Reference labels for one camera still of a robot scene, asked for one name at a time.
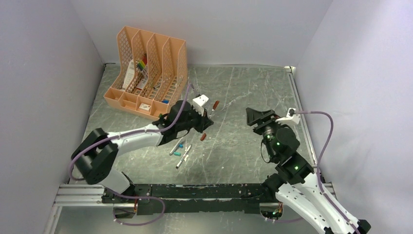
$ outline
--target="orange plastic desk organizer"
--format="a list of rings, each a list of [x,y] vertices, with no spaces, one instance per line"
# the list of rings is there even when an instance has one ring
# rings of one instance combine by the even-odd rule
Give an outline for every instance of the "orange plastic desk organizer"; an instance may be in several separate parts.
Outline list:
[[[105,100],[113,108],[148,119],[168,113],[188,80],[185,41],[125,26],[117,35],[117,45],[120,74]],[[130,63],[134,73],[131,66],[128,84],[125,76]]]

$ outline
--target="gray marble tabletop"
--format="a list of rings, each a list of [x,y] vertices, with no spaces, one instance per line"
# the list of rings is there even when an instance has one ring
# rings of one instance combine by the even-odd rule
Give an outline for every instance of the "gray marble tabletop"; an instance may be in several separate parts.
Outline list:
[[[134,183],[261,183],[275,172],[274,164],[266,164],[260,155],[261,137],[246,124],[245,109],[275,110],[285,116],[297,104],[291,81],[282,67],[269,66],[191,66],[189,80],[196,90],[220,104],[205,130],[206,139],[191,130],[186,136],[192,149],[177,170],[179,156],[169,156],[175,142],[148,147],[118,156],[114,167],[128,175]],[[146,126],[152,121],[111,108],[103,98],[120,71],[108,64],[91,110],[85,137],[95,128],[106,132],[125,131]],[[190,92],[190,99],[195,97]],[[302,125],[294,127],[301,146],[298,152],[312,165]]]
[[[152,121],[111,108],[103,95],[116,79],[120,67],[108,64],[90,113],[85,136],[95,128],[107,132],[124,131],[146,126]],[[191,131],[187,144],[192,144],[187,162],[175,169],[180,157],[169,156],[175,142],[160,147],[149,147],[119,156],[114,167],[127,174],[135,183],[261,183],[275,172],[274,164],[261,159],[261,137],[246,124],[246,107],[256,110],[274,109],[284,116],[289,107],[296,107],[296,97],[286,70],[268,66],[191,66],[189,79],[195,88],[220,104],[212,117],[215,122],[201,134]],[[299,153],[314,165],[303,124],[293,127],[301,142]],[[80,176],[75,169],[75,176]],[[243,212],[165,214],[155,224],[144,227],[125,227],[112,222],[111,209],[65,207],[56,233],[317,233],[305,221],[288,223],[265,222],[259,214]],[[283,220],[298,215],[285,207]],[[136,216],[127,222],[145,222],[158,214]]]

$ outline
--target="gray wall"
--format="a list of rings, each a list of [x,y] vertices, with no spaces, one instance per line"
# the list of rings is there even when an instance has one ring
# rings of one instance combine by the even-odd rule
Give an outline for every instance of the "gray wall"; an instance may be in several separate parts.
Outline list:
[[[104,62],[125,26],[187,40],[192,64],[297,65],[332,0],[72,0]]]
[[[102,62],[68,0],[0,1],[0,233],[42,233]]]
[[[413,5],[334,1],[297,67],[308,110],[335,120],[322,168],[372,233],[412,233]],[[326,117],[308,118],[320,152]]]

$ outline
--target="pen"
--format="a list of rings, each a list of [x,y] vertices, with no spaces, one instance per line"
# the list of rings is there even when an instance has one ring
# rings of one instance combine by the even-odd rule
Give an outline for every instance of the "pen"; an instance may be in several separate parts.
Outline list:
[[[176,169],[178,169],[178,168],[181,166],[181,164],[182,164],[182,162],[184,161],[184,159],[188,156],[188,153],[189,153],[189,151],[191,150],[191,147],[192,147],[192,145],[189,145],[188,148],[187,148],[187,150],[185,150],[184,155],[182,155],[181,160],[179,160],[178,164],[177,164],[176,167],[175,167]]]

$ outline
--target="marker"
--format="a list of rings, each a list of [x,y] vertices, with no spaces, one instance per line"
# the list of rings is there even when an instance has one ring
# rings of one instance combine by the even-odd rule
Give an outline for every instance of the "marker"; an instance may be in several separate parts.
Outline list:
[[[178,164],[177,164],[176,167],[175,167],[176,169],[178,169],[178,168],[181,166],[182,162],[183,162],[183,161],[185,160],[185,158],[188,156],[188,153],[189,153],[189,151],[191,150],[191,147],[192,147],[192,145],[189,145],[188,148],[187,148],[187,150],[185,150],[184,155],[182,156],[181,160],[179,160]]]
[[[183,141],[182,138],[178,140],[178,142],[175,144],[175,146],[174,146],[174,147],[172,148],[172,150],[169,152],[169,156],[171,156],[171,155],[176,151],[176,149],[178,149],[179,144],[181,144],[182,141]]]

